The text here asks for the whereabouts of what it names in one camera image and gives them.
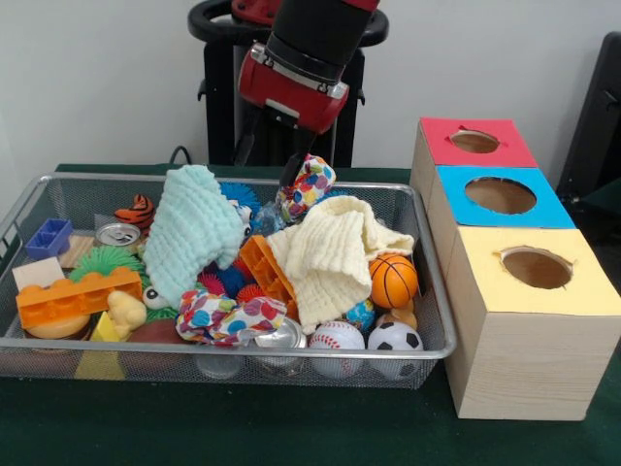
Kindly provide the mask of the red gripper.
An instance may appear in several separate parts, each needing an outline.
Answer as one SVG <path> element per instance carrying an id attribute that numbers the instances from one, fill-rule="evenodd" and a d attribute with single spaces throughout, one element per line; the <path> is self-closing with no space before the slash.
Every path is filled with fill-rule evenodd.
<path id="1" fill-rule="evenodd" d="M 335 122 L 348 98 L 349 86 L 328 84 L 304 77 L 276 62 L 266 47 L 254 43 L 246 53 L 238 79 L 239 92 L 251 104 L 246 108 L 234 165 L 245 166 L 255 141 L 261 109 L 270 108 L 295 121 L 293 154 L 279 179 L 280 187 L 294 184 L 311 149 L 311 132 L 325 133 Z"/>

